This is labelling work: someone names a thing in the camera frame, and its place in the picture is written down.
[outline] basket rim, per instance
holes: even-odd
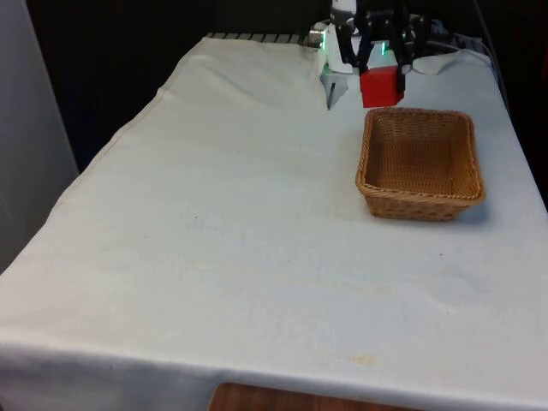
[[[460,195],[460,194],[433,194],[433,193],[423,193],[415,191],[406,191],[406,190],[396,190],[393,188],[381,188],[378,186],[373,186],[372,184],[366,183],[366,165],[369,157],[369,136],[372,132],[372,119],[375,116],[390,114],[390,113],[401,113],[403,115],[413,114],[413,115],[428,115],[428,116],[458,116],[462,118],[468,125],[467,132],[467,143],[468,143],[468,159],[474,171],[474,178],[476,183],[477,191],[473,195]],[[439,204],[454,205],[456,203],[462,204],[463,206],[470,206],[474,204],[479,204],[485,199],[486,191],[485,184],[483,182],[483,177],[481,175],[480,167],[478,165],[478,158],[475,150],[475,138],[474,138],[474,122],[472,117],[468,114],[464,114],[460,111],[454,110],[428,110],[428,109],[415,109],[415,108],[404,108],[404,107],[390,107],[390,108],[380,108],[372,109],[367,112],[366,115],[366,127],[363,135],[363,142],[361,147],[360,155],[360,165],[356,173],[356,185],[361,193],[365,196],[371,196],[376,198],[385,198],[388,200],[399,200],[399,201],[413,201],[413,202],[423,202],[428,200],[436,200]]]

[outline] wicker basket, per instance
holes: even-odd
[[[370,110],[356,185],[374,216],[455,218],[485,198],[472,119],[456,111]]]

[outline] black wall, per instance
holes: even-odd
[[[154,96],[207,32],[300,33],[327,17],[331,0],[28,0],[76,161],[97,151]],[[539,143],[546,105],[540,81],[545,0],[480,0],[508,88],[512,119],[548,194]],[[454,31],[481,35],[472,0],[411,0]]]

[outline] red block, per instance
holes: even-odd
[[[370,68],[360,75],[364,108],[396,105],[403,98],[397,91],[397,66]]]

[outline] white cloth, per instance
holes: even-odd
[[[357,80],[327,111],[300,53],[203,40],[63,195],[0,276],[6,411],[205,410],[226,381],[548,408],[547,219],[489,66],[408,75],[400,105],[472,116],[488,191],[421,223],[368,213]]]

